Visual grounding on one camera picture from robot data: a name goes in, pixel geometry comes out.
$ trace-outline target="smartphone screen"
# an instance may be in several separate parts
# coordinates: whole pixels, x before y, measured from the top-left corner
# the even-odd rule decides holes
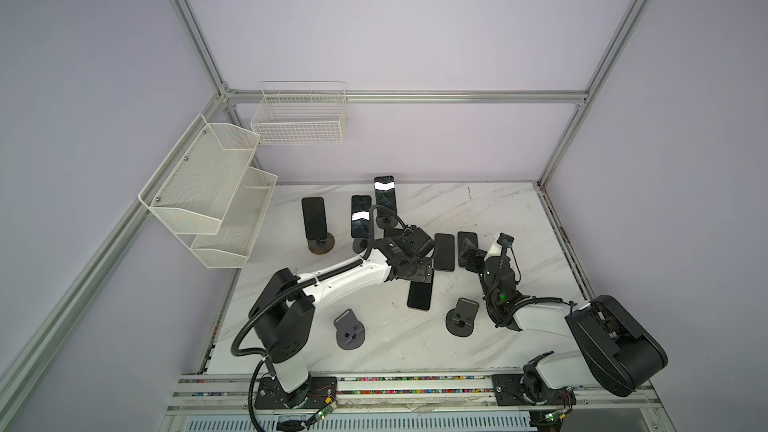
[[[456,246],[452,234],[435,234],[435,255],[432,266],[435,270],[452,272],[456,269]]]
[[[370,196],[352,196],[352,238],[368,238]]]
[[[301,199],[304,214],[304,233],[306,240],[326,240],[326,202],[322,197],[304,197]]]
[[[395,178],[392,176],[380,176],[373,179],[373,188],[376,191],[376,204],[385,206],[397,213],[397,200],[395,200]]]
[[[456,234],[456,250],[458,251],[458,266],[461,268],[466,268],[467,261],[462,259],[462,252],[464,252],[465,247],[469,246],[466,241],[469,241],[469,244],[472,245],[472,247],[477,248],[478,247],[478,235],[474,232],[459,232]]]
[[[432,302],[432,283],[411,282],[408,290],[408,308],[415,308],[420,311],[428,311]]]

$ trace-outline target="black mounting plate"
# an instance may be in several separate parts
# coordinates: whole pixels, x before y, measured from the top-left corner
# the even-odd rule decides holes
[[[493,393],[496,396],[496,405],[505,406],[517,406],[517,405],[531,405],[522,399],[524,389],[520,384],[523,379],[523,374],[496,374],[491,376],[493,382]],[[576,404],[576,397],[572,390],[568,390],[568,396],[571,398],[571,404]],[[566,405],[565,399],[558,395],[555,398],[547,400],[544,405]]]
[[[335,377],[310,377],[310,391],[306,396],[306,402],[300,409],[318,410],[326,406],[328,397],[336,396]],[[276,378],[265,375],[259,380],[259,389],[254,392],[255,410],[280,410],[288,409],[283,403],[283,388]]]

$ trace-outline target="white marble table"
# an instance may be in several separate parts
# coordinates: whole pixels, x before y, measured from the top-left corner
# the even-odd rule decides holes
[[[499,232],[514,236],[524,294],[556,296],[584,302],[571,269],[552,232],[542,204],[529,182],[398,184],[398,214],[406,224],[428,234],[476,232],[486,248]],[[245,266],[226,311],[208,374],[249,374],[258,356],[236,358],[232,340],[272,274],[284,267],[312,272],[351,257],[350,197],[373,197],[373,184],[342,186],[278,186],[264,219],[254,253]],[[336,246],[314,255],[306,246],[302,197],[325,199],[328,230]],[[446,313],[460,297],[481,303],[475,331],[468,338],[451,335]],[[428,312],[406,306],[408,282],[395,280],[371,286],[315,313],[310,340],[302,350],[310,372],[491,370],[521,367],[547,350],[576,348],[570,338],[537,331],[496,329],[485,313],[476,274],[459,268],[436,272]],[[357,350],[336,344],[333,319],[350,308],[366,327],[366,341]],[[249,333],[243,347],[261,346]]]

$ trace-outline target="marble tabletop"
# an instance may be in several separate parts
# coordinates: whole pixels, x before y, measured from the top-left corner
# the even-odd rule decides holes
[[[519,290],[584,303],[568,262],[530,182],[397,184],[398,215],[428,234],[476,232],[487,248],[499,232],[514,236],[522,272]],[[277,186],[254,252],[243,268],[225,313],[208,374],[249,374],[259,357],[236,358],[230,346],[266,282],[288,267],[313,272],[351,257],[350,198],[373,197],[373,184]],[[325,199],[328,231],[336,246],[324,255],[306,246],[301,199]],[[377,237],[382,231],[377,228]],[[436,271],[428,312],[406,306],[409,282],[390,281],[365,288],[315,313],[310,339],[302,350],[310,372],[492,370],[522,367],[548,351],[576,348],[570,338],[538,331],[496,329],[485,313],[476,274],[459,268]],[[475,330],[467,338],[446,329],[446,314],[460,297],[481,303]],[[341,350],[333,319],[350,308],[366,328],[365,343]],[[261,346],[251,332],[243,347]]]

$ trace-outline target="white wire basket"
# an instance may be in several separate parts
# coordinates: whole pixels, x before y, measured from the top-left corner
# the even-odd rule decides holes
[[[250,126],[265,146],[339,144],[346,130],[344,82],[262,82]]]
[[[139,200],[208,268],[242,268],[277,176],[250,166],[259,134],[198,116]],[[176,162],[162,180],[165,164]]]

